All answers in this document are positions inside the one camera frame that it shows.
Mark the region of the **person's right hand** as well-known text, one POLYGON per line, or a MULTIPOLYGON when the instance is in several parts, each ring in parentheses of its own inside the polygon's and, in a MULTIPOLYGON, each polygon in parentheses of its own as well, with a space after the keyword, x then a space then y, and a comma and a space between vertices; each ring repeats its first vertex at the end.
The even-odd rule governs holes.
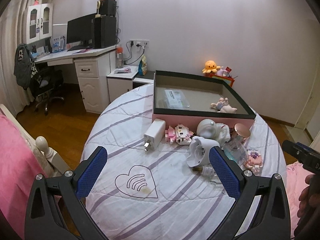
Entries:
POLYGON ((299 203, 299 209, 297 212, 297 217, 301 218, 304 213, 305 213, 305 209, 308 203, 308 195, 309 195, 309 187, 310 187, 310 180, 313 177, 313 174, 308 175, 305 178, 305 183, 308 185, 300 194, 298 200, 300 201, 299 203))

